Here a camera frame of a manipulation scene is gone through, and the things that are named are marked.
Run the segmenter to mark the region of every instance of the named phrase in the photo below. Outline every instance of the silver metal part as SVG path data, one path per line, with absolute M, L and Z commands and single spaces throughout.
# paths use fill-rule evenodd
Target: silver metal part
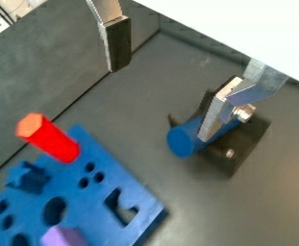
M 118 0 L 86 0 L 93 14 L 102 24 L 123 16 Z
M 213 99 L 213 103 L 210 104 L 204 124 L 198 132 L 198 137 L 205 142 L 209 141 L 222 125 L 226 124 L 236 116 L 236 107 L 228 102 L 226 96 L 242 81 L 244 80 L 240 77 L 233 78 Z
M 253 117 L 254 112 L 256 112 L 256 106 L 248 104 L 241 107 L 237 107 L 237 109 L 234 110 L 234 116 L 238 118 L 240 121 L 248 123 L 250 118 Z
M 289 77 L 261 61 L 252 59 L 245 72 L 245 80 L 228 95 L 236 107 L 254 103 L 276 95 Z
M 214 97 L 198 132 L 201 140 L 209 141 L 233 118 L 248 123 L 256 111 L 256 106 L 250 103 L 273 96 L 288 79 L 273 67 L 252 59 L 245 80 L 236 77 Z
M 119 71 L 131 62 L 131 19 L 122 15 L 118 0 L 86 0 L 98 20 L 107 65 Z

